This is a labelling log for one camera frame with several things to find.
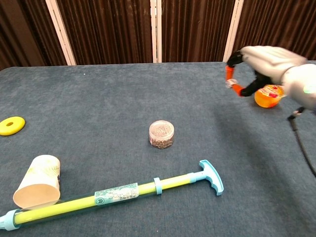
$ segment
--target black cable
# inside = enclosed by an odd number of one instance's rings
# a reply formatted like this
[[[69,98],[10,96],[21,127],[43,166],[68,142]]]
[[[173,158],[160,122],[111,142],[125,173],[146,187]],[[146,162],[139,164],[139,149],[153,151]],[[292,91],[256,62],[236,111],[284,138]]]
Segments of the black cable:
[[[305,148],[302,144],[302,141],[300,139],[300,136],[299,136],[299,133],[298,133],[298,128],[297,128],[297,125],[296,125],[296,122],[295,122],[295,118],[296,116],[300,115],[303,111],[305,110],[304,107],[300,107],[297,111],[295,111],[291,116],[289,116],[287,118],[287,120],[290,122],[290,125],[291,125],[291,128],[295,134],[295,137],[296,137],[296,140],[297,140],[297,143],[298,145],[300,146],[300,149],[301,149],[301,152],[303,153],[303,156],[305,158],[305,161],[307,163],[307,165],[309,166],[311,172],[313,173],[313,175],[315,176],[316,178],[316,171],[314,170],[312,164],[311,164],[311,161],[305,151]]]

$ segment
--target table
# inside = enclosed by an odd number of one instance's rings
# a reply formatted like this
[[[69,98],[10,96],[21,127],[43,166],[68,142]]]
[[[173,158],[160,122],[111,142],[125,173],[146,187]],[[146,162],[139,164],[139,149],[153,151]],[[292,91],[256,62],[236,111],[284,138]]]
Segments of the table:
[[[32,160],[61,161],[61,199],[201,170],[209,160],[224,192],[199,181],[1,236],[315,236],[316,180],[286,120],[299,105],[271,109],[239,98],[224,83],[225,64],[162,63],[14,67],[0,72],[0,120],[25,127],[0,137],[0,214]],[[243,85],[254,79],[236,67]],[[174,144],[149,143],[152,122],[175,127]],[[315,116],[297,119],[314,166]]]

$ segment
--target paper cup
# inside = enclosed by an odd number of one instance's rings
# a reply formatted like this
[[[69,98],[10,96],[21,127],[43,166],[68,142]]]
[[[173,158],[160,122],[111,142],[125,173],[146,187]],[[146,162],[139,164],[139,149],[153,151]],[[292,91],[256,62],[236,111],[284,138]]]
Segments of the paper cup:
[[[32,208],[45,203],[54,204],[59,200],[60,162],[50,155],[33,159],[13,201],[21,208]]]

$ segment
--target white robotic arm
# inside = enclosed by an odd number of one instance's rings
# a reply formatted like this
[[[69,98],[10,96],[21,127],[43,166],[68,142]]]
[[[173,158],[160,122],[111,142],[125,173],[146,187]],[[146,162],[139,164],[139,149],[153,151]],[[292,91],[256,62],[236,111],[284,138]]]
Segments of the white robotic arm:
[[[256,74],[256,80],[241,90],[250,96],[266,84],[283,85],[285,93],[308,110],[316,112],[316,65],[287,49],[272,46],[246,46],[233,53],[227,65],[233,68],[245,62]]]

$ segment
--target jar lid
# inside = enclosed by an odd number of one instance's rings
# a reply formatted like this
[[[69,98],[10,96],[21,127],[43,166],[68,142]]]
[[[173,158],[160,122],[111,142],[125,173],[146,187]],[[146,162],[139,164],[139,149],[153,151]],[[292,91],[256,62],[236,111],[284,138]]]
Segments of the jar lid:
[[[149,136],[155,141],[167,141],[173,137],[172,123],[164,120],[153,122],[149,127]]]

